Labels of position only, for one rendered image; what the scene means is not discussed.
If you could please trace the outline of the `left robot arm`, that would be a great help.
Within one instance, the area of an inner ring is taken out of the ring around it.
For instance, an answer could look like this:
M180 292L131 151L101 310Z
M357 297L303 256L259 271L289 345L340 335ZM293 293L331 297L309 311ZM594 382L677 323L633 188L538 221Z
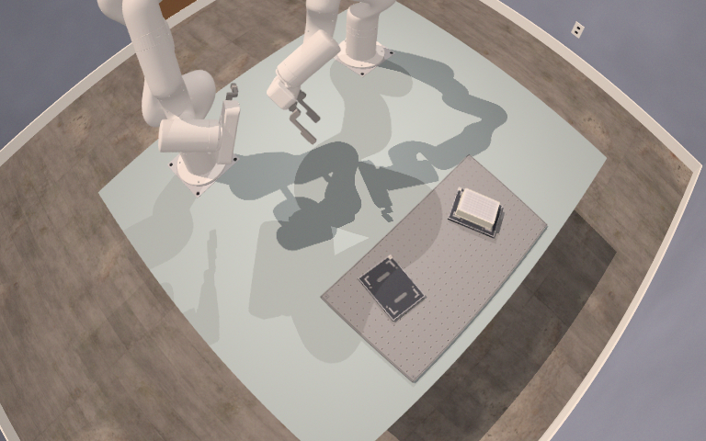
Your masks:
M384 57L377 41L379 15L396 0L353 0L347 10L346 39L339 45L334 35L341 0L306 0L303 44L278 65L280 76L299 87L336 55L345 65L366 69ZM367 3L367 4L366 4Z

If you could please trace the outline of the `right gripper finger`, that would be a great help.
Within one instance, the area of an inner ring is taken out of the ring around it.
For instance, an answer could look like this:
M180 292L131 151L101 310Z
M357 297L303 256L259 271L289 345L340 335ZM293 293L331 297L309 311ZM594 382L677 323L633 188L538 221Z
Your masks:
M231 90L232 90L233 93L229 93L229 92L228 92L227 95L226 95L226 100L232 100L233 97L237 97L237 96L238 96L238 90L236 90L237 88L238 88L238 87L237 87L236 83L231 83Z

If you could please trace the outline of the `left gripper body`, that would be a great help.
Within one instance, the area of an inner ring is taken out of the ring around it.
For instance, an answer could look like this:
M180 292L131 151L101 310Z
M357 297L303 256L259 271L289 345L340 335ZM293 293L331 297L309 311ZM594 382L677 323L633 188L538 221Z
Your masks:
M288 84L280 76L278 69L276 69L276 74L276 78L273 80L272 84L267 90L267 95L281 109L288 109L291 105L296 102L301 86L295 87L293 85Z

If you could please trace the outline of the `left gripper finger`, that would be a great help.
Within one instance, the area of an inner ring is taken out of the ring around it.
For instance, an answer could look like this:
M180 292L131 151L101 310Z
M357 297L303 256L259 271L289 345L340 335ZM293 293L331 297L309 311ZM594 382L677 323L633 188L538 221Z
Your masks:
M303 101L304 98L306 98L306 94L300 90L297 101L307 110L306 115L317 123L320 120L320 117Z
M293 113L290 115L290 122L292 122L292 123L301 131L301 135L302 135L310 144L315 144L315 143L316 143L316 138L296 120L296 118L298 118L298 117L301 115L301 111L296 107L297 104L298 104L298 102L296 101L296 103L294 103L293 105L291 105L291 106L288 108L289 111L293 112Z

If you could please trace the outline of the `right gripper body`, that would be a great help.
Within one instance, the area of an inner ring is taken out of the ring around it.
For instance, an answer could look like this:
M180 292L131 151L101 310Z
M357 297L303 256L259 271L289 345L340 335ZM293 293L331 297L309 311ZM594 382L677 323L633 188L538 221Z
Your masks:
M237 100L223 100L220 115L220 140L215 158L217 164L232 164L240 106Z

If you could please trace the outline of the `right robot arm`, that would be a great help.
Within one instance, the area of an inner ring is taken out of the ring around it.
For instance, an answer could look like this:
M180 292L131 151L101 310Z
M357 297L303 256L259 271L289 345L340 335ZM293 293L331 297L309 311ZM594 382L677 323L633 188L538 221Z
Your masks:
M220 123L217 119L205 119L216 87L206 71L181 74L171 30L159 6L161 1L97 0L97 3L104 15L129 31L144 74L142 115L148 125L160 127L159 152L179 153L177 171L182 180L192 186L203 186L219 177L226 166L217 164L213 153L219 146Z

